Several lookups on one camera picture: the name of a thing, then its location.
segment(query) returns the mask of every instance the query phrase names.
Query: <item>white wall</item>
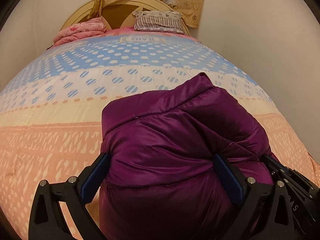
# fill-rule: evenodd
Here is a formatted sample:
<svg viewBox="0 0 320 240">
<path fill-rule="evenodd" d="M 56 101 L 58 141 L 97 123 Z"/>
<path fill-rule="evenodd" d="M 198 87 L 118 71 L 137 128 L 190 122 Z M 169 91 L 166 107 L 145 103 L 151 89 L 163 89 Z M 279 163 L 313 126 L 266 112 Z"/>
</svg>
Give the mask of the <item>white wall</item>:
<svg viewBox="0 0 320 240">
<path fill-rule="evenodd" d="M 303 0 L 205 0 L 193 34 L 248 73 L 320 163 L 320 25 Z"/>
<path fill-rule="evenodd" d="M 89 1 L 21 0 L 0 32 L 0 91 Z M 205 0 L 192 34 L 252 76 L 320 162 L 320 25 L 304 1 Z"/>
</svg>

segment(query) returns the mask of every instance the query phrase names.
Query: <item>pillow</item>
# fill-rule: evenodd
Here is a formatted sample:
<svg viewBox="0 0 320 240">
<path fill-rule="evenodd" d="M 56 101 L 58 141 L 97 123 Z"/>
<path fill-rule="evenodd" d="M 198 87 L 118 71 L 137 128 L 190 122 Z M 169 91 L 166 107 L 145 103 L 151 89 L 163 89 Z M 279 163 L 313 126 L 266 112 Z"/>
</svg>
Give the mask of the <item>pillow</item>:
<svg viewBox="0 0 320 240">
<path fill-rule="evenodd" d="M 185 34 L 179 12 L 139 11 L 134 28 L 137 31 L 169 32 Z"/>
</svg>

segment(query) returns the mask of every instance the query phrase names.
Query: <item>bed sheet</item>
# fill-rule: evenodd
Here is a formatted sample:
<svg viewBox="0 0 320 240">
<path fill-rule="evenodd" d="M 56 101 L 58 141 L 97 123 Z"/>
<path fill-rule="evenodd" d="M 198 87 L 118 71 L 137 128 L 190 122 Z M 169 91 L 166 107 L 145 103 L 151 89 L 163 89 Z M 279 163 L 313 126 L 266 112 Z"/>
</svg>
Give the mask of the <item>bed sheet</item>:
<svg viewBox="0 0 320 240">
<path fill-rule="evenodd" d="M 245 72 L 187 36 L 114 30 L 48 50 L 0 94 L 0 206 L 20 237 L 28 237 L 39 181 L 66 181 L 99 154 L 105 105 L 136 93 L 173 89 L 200 72 L 260 122 L 284 165 L 320 185 L 319 165 Z M 87 209 L 99 224 L 98 196 Z"/>
</svg>

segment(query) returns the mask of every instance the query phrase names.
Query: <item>shiny purple fabric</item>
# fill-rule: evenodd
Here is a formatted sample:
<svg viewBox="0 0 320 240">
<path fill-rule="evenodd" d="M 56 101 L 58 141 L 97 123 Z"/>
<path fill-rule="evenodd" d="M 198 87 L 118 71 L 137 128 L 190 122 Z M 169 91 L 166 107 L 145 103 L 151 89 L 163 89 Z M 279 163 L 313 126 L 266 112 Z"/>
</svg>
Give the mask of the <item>shiny purple fabric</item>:
<svg viewBox="0 0 320 240">
<path fill-rule="evenodd" d="M 260 157 L 265 130 L 201 73 L 171 91 L 121 98 L 102 112 L 100 229 L 109 240 L 214 239 L 235 211 L 217 175 L 219 153 L 245 176 L 272 183 Z"/>
</svg>

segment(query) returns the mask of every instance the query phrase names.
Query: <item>silver bolt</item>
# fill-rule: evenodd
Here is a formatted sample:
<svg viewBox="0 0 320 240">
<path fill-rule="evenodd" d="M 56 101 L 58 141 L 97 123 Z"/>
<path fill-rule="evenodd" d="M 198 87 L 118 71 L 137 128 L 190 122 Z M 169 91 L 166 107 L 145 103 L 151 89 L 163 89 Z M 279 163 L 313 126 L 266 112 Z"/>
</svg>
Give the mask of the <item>silver bolt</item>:
<svg viewBox="0 0 320 240">
<path fill-rule="evenodd" d="M 247 181 L 248 181 L 250 184 L 256 183 L 256 180 L 255 180 L 255 178 L 253 178 L 253 177 L 247 178 Z"/>
<path fill-rule="evenodd" d="M 72 177 L 70 177 L 69 179 L 68 179 L 68 182 L 69 183 L 75 183 L 77 181 L 77 177 L 75 177 L 75 176 L 72 176 Z"/>
<path fill-rule="evenodd" d="M 281 180 L 279 180 L 279 181 L 277 182 L 277 184 L 278 184 L 279 187 L 284 187 L 284 183 L 283 183 Z"/>
<path fill-rule="evenodd" d="M 41 187 L 43 187 L 45 184 L 47 184 L 47 181 L 44 179 L 44 180 L 41 180 L 40 181 L 40 183 L 39 183 L 39 185 L 41 186 Z"/>
</svg>

